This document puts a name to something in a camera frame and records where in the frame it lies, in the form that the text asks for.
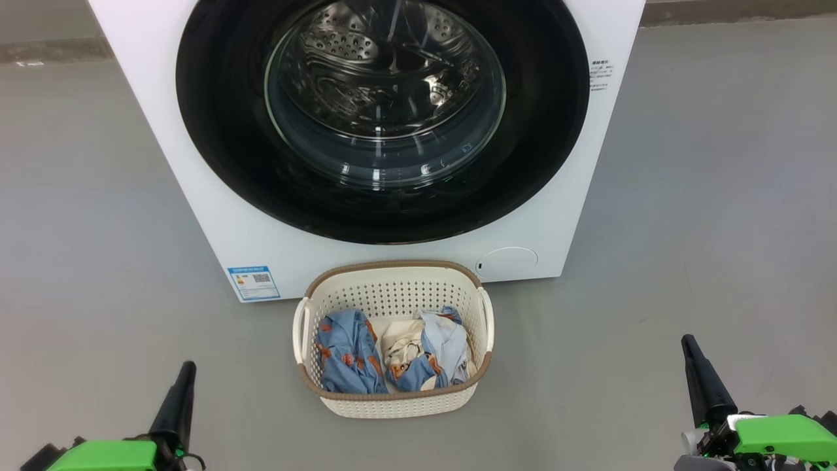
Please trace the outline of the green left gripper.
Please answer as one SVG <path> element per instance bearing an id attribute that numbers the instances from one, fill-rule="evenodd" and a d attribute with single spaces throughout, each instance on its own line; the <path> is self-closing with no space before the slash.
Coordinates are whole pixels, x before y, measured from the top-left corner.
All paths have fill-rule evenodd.
<path id="1" fill-rule="evenodd" d="M 69 448 L 48 470 L 156 470 L 156 459 L 173 459 L 188 452 L 194 407 L 197 367 L 186 361 L 180 367 L 155 420 L 151 441 L 92 440 Z"/>

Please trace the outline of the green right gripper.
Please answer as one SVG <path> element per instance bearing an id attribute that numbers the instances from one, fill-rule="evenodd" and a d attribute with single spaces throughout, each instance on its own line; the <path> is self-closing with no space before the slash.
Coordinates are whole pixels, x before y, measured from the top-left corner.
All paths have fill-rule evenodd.
<path id="1" fill-rule="evenodd" d="M 738 414 L 738 406 L 693 335 L 681 348 L 695 427 L 711 427 L 700 438 L 700 458 L 732 470 L 835 468 L 835 424 L 803 414 Z"/>

